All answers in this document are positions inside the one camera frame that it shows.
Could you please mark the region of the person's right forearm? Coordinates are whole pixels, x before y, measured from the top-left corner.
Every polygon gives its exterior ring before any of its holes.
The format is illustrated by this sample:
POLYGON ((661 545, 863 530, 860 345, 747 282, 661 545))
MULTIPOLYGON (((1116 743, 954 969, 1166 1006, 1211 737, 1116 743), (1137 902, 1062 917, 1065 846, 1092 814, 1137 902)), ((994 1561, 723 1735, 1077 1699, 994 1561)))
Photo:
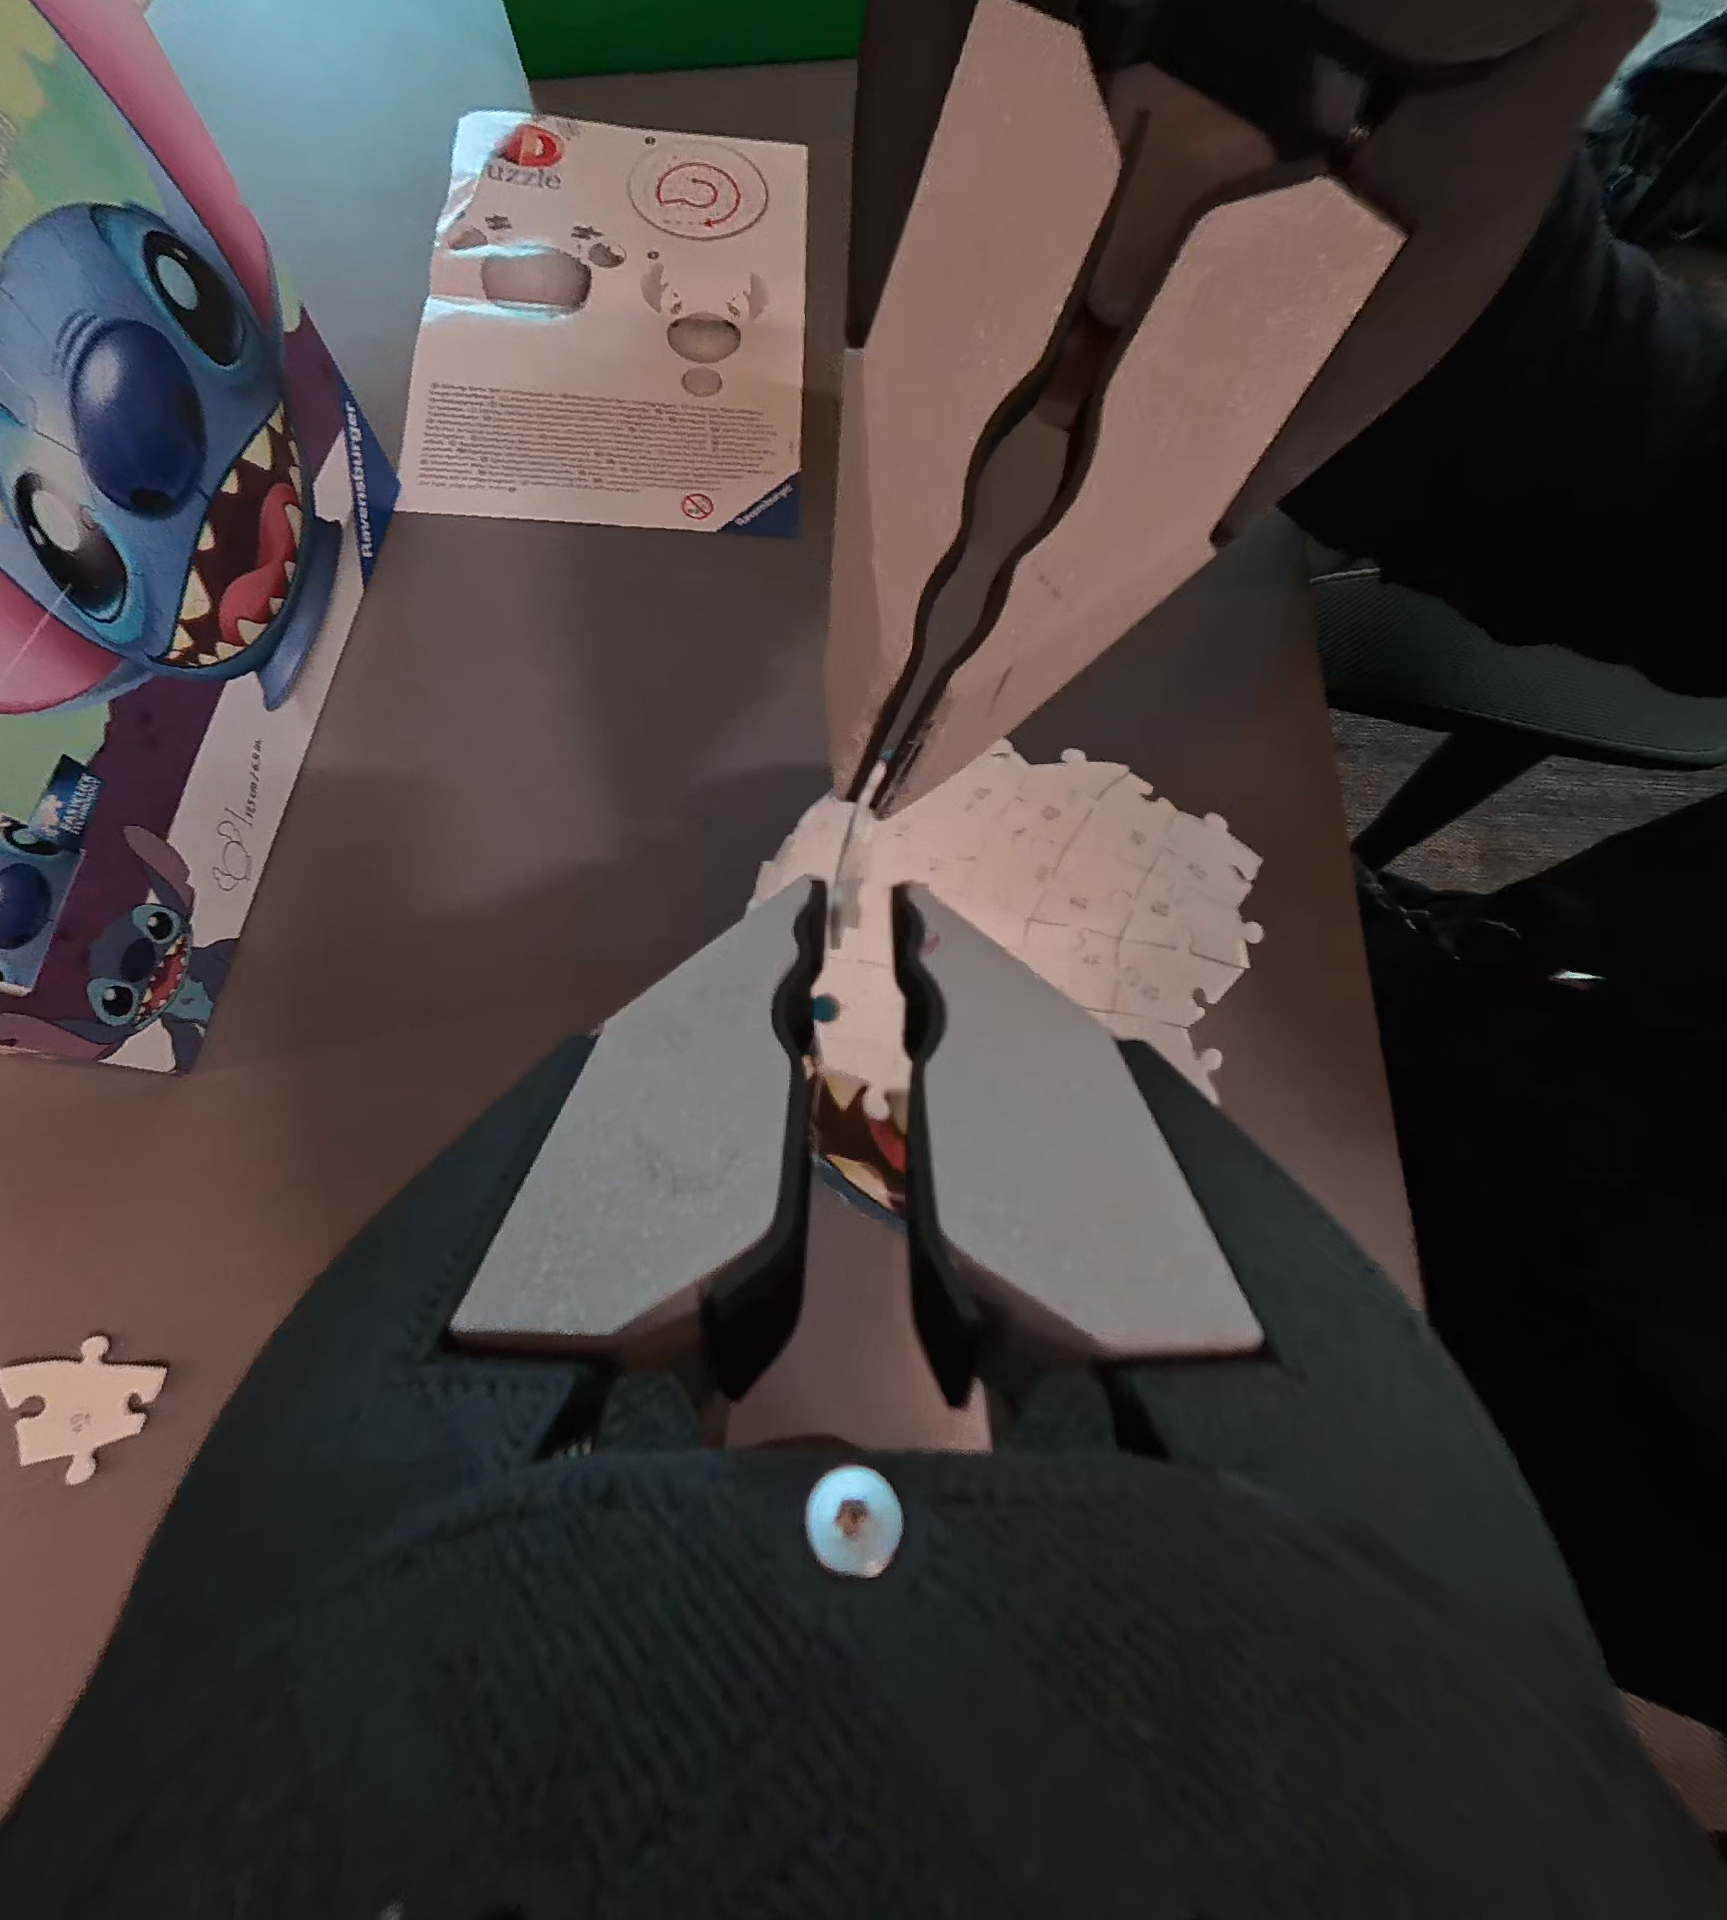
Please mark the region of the person's right forearm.
POLYGON ((1282 513, 1496 642, 1727 698, 1727 316, 1614 237, 1572 158, 1449 356, 1282 513))

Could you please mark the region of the black office chair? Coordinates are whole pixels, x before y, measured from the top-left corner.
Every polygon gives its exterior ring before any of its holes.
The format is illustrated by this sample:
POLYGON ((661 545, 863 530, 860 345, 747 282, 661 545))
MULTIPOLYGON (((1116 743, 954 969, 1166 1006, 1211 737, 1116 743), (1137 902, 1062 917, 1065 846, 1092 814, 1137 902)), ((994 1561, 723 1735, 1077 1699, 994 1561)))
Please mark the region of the black office chair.
POLYGON ((1546 757, 1639 772, 1727 765, 1727 700, 1664 693, 1627 666, 1509 648, 1363 563, 1311 582, 1333 710, 1435 732, 1430 757, 1351 839, 1385 870, 1546 757))

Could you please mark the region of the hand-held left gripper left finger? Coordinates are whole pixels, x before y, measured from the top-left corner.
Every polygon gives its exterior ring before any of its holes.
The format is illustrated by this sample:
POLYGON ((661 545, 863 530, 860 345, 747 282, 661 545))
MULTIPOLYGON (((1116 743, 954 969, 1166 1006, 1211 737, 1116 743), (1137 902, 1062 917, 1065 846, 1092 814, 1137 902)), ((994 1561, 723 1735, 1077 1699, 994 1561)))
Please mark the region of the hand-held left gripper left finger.
POLYGON ((449 1319, 459 1346, 755 1388, 802 1304, 824 934, 824 883, 794 876, 604 1021, 449 1319))

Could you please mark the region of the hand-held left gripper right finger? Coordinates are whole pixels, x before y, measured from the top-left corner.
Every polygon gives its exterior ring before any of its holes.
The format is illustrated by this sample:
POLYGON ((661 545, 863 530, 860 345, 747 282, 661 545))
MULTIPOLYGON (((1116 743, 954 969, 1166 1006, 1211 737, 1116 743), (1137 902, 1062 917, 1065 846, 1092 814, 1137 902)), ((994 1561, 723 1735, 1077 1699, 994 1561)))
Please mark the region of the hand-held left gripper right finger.
POLYGON ((946 1401, 1259 1356, 1259 1311, 1109 1030, 920 885, 892 893, 892 954, 909 1294, 946 1401))

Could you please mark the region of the white instruction leaflet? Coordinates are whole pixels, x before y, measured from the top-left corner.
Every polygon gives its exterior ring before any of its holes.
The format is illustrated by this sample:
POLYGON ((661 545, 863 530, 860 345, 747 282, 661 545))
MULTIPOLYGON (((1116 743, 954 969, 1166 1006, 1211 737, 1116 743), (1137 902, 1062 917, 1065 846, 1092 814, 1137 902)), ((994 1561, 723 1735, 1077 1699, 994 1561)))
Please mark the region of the white instruction leaflet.
POLYGON ((794 536, 806 213, 792 141, 462 114, 397 505, 794 536))

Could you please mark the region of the person's dark clothing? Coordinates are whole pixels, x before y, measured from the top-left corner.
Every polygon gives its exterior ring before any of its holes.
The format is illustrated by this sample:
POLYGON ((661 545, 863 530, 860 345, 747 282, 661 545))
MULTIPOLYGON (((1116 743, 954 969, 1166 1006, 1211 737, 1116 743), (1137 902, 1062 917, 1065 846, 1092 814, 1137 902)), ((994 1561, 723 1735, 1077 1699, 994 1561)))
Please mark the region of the person's dark clothing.
POLYGON ((1727 789, 1356 888, 1430 1324, 1615 1684, 1727 1745, 1727 789))

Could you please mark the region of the green plastic bin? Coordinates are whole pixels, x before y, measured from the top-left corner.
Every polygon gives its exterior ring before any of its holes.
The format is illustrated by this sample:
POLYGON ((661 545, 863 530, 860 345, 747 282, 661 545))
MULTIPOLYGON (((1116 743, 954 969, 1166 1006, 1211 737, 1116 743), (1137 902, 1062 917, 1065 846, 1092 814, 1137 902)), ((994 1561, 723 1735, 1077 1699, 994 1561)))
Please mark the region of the green plastic bin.
POLYGON ((506 1, 528 79, 848 62, 865 1, 506 1))

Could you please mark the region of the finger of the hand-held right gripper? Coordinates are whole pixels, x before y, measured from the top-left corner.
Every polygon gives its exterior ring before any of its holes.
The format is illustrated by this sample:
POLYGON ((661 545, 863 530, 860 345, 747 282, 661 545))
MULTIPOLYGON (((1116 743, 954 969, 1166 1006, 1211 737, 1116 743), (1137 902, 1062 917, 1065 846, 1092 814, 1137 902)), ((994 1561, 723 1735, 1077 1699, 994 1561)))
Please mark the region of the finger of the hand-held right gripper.
POLYGON ((1008 737, 1210 563, 1225 511, 1405 240, 1331 176, 1188 229, 1072 437, 1073 479, 892 757, 880 814, 1008 737))
POLYGON ((839 797, 892 735, 978 462, 1055 345, 1117 173, 1075 3, 866 3, 824 658, 839 797))

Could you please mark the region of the cartoon printed puzzle box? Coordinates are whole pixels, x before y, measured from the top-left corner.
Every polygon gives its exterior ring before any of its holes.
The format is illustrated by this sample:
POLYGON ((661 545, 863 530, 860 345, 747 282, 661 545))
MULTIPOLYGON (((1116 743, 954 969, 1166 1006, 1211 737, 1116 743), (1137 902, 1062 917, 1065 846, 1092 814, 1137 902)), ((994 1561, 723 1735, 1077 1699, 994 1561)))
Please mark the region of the cartoon printed puzzle box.
POLYGON ((0 1050, 193 1070, 393 505, 141 8, 0 1, 0 1050))

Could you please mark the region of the group of white puzzle pieces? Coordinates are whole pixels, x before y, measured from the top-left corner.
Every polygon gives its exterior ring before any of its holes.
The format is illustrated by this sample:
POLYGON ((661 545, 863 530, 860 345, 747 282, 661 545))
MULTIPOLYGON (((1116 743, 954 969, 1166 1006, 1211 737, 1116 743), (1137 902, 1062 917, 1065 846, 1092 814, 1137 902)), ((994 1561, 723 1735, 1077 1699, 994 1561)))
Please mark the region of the group of white puzzle pieces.
POLYGON ((90 1332, 67 1356, 0 1366, 18 1467, 62 1462, 64 1484, 82 1486, 104 1449, 141 1433, 166 1380, 168 1366, 159 1361, 112 1356, 106 1332, 90 1332))

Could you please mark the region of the blue puzzle ball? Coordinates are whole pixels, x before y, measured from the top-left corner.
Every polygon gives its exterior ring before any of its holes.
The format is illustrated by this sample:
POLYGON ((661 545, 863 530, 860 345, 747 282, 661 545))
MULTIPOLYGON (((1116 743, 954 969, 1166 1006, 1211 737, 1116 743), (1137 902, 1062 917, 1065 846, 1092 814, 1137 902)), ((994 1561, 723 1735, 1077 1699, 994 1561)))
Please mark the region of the blue puzzle ball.
POLYGON ((1178 811, 1117 762, 1068 749, 1030 762, 998 740, 888 819, 821 797, 755 873, 750 907, 848 858, 858 922, 813 986, 811 1130, 838 1189, 898 1220, 909 1060, 892 955, 892 888, 919 885, 1122 1043, 1148 1043, 1218 1102, 1222 1056, 1193 1026, 1262 939, 1247 900, 1259 849, 1218 814, 1178 811))

